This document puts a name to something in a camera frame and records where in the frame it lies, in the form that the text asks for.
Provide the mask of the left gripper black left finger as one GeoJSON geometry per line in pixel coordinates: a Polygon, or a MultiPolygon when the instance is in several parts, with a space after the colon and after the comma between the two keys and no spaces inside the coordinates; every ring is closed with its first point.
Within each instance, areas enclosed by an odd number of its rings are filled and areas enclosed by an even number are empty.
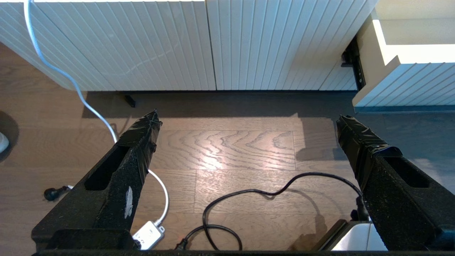
{"type": "Polygon", "coordinates": [[[32,229],[37,251],[139,249],[130,230],[161,125],[153,110],[118,138],[32,229]]]}

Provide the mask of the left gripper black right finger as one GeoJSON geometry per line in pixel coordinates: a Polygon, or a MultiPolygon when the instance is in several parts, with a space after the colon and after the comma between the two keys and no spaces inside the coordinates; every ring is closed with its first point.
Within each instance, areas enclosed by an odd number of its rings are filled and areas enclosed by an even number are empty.
{"type": "Polygon", "coordinates": [[[454,194],[354,117],[341,115],[336,125],[339,145],[385,246],[453,251],[454,194]]]}

